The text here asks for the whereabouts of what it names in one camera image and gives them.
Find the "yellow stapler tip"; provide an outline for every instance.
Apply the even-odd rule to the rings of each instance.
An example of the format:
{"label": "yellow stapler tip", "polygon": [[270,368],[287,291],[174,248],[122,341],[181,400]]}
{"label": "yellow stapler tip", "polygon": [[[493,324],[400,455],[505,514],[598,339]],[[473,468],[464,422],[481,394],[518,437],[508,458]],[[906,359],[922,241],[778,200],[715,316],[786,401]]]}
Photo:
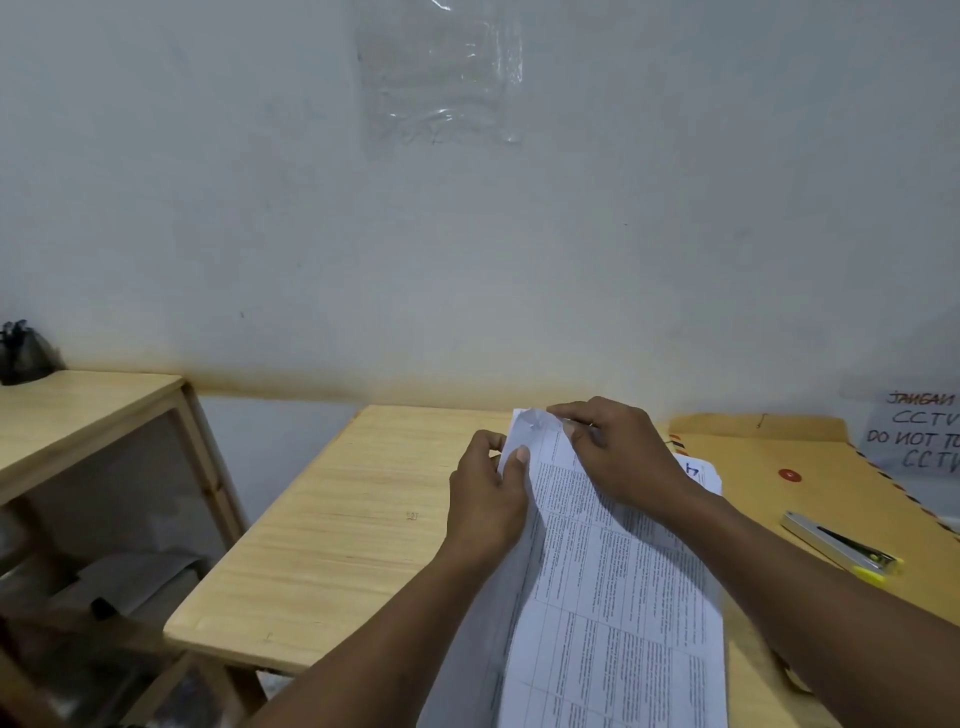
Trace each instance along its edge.
{"label": "yellow stapler tip", "polygon": [[851,572],[857,578],[863,579],[868,584],[873,584],[875,587],[880,587],[884,589],[886,587],[886,578],[883,574],[876,573],[876,571],[870,571],[869,569],[864,569],[863,567],[853,567]]}

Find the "plastic bag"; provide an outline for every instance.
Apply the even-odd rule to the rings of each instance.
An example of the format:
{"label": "plastic bag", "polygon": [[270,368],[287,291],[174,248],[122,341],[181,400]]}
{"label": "plastic bag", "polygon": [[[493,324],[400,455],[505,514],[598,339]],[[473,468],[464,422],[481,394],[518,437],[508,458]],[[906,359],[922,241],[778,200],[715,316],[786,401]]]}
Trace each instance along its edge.
{"label": "plastic bag", "polygon": [[349,0],[370,141],[520,141],[516,0]]}

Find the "left hand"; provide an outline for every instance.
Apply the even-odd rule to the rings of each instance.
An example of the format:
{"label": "left hand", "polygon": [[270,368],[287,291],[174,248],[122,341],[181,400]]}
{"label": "left hand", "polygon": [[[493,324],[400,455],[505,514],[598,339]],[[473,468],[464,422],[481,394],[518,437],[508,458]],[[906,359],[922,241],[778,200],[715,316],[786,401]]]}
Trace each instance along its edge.
{"label": "left hand", "polygon": [[485,429],[477,430],[457,470],[450,474],[450,512],[446,539],[440,554],[469,567],[492,572],[523,531],[527,518],[527,492],[523,479],[530,450],[520,447],[507,460],[501,478],[496,471],[507,438]]}

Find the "printed document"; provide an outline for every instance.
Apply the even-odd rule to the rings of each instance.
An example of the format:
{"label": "printed document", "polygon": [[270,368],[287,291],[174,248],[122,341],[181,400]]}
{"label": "printed document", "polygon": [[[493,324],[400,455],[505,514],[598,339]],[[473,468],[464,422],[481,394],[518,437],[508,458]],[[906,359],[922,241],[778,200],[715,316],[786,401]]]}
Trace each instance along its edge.
{"label": "printed document", "polygon": [[[470,607],[420,728],[726,728],[720,589],[672,533],[590,483],[562,423],[517,410],[527,523]],[[675,456],[713,493],[710,463]]]}

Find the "handwritten sign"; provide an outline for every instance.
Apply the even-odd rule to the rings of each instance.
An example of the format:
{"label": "handwritten sign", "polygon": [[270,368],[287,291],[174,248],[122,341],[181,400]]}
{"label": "handwritten sign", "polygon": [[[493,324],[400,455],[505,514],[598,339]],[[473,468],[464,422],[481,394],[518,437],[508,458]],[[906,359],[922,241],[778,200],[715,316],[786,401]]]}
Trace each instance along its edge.
{"label": "handwritten sign", "polygon": [[960,397],[891,392],[871,414],[860,451],[890,474],[960,479]]}

